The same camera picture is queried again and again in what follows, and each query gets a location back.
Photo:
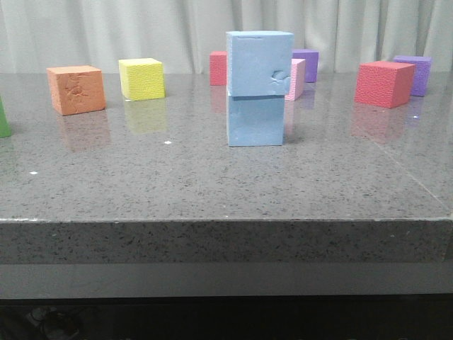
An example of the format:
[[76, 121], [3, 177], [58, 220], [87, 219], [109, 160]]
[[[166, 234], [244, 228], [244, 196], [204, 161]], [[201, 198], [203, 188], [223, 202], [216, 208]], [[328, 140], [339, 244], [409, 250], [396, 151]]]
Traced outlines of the small red foam block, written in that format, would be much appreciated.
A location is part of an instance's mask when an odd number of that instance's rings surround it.
[[227, 84], [227, 52], [213, 51], [210, 53], [210, 84], [223, 86]]

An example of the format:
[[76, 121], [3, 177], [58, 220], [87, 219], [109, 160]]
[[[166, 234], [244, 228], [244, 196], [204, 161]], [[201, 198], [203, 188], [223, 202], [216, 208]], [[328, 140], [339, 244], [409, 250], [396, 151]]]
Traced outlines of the yellow foam block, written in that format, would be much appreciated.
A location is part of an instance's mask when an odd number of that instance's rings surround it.
[[122, 95], [132, 101], [166, 96], [163, 63], [153, 58], [119, 59]]

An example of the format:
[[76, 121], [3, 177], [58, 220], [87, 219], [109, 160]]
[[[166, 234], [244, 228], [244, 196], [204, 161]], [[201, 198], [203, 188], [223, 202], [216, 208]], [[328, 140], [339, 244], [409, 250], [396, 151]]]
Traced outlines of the purple foam block at right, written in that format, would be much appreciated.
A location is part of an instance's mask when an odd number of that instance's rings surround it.
[[428, 80], [430, 77], [432, 57], [397, 55], [393, 58], [393, 61], [415, 65], [411, 95], [424, 96], [427, 91]]

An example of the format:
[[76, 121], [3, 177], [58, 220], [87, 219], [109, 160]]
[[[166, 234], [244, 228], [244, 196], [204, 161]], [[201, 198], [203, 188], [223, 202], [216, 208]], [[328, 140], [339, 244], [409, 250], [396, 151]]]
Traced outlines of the orange foam block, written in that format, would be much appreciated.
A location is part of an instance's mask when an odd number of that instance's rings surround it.
[[61, 115], [101, 111], [106, 107], [103, 75], [89, 65], [47, 68], [52, 105]]

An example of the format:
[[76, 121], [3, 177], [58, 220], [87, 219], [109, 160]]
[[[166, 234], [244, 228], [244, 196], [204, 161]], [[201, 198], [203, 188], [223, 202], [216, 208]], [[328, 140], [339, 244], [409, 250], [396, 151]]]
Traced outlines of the large red foam block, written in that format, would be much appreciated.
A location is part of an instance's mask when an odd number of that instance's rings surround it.
[[406, 104], [411, 96], [415, 65], [376, 61], [359, 65], [354, 102], [383, 108]]

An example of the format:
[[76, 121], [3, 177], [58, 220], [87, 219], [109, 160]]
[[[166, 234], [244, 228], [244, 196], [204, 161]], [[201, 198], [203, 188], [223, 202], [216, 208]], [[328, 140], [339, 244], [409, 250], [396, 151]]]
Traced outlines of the light blue foam block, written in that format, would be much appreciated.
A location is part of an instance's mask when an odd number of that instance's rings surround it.
[[294, 34], [277, 30], [226, 33], [231, 96], [284, 96], [289, 91]]
[[284, 96], [227, 96], [230, 147], [282, 145]]

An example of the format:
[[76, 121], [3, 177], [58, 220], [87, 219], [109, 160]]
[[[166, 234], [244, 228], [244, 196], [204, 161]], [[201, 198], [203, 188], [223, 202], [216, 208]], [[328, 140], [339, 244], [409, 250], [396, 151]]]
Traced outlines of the green foam block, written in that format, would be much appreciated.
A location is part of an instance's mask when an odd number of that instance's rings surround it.
[[11, 129], [9, 127], [8, 121], [6, 119], [6, 114], [4, 111], [4, 106], [2, 100], [0, 100], [0, 137], [9, 137], [11, 136]]

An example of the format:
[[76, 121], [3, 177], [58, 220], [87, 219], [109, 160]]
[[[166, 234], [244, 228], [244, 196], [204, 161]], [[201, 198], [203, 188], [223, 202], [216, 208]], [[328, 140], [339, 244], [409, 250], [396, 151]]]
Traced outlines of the white pleated curtain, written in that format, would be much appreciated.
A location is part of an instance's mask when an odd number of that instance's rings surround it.
[[170, 74], [205, 73], [231, 30], [283, 30], [318, 50], [321, 72], [396, 55], [452, 69], [451, 1], [2, 1], [1, 71], [41, 73], [153, 57]]

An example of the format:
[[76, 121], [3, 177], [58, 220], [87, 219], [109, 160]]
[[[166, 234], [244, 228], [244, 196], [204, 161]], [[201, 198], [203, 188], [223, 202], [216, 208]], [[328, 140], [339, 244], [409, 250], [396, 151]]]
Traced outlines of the purple foam block behind pink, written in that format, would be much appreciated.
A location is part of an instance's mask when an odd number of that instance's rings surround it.
[[319, 51], [310, 49], [293, 49], [292, 58], [305, 60], [305, 82], [315, 83], [318, 74]]

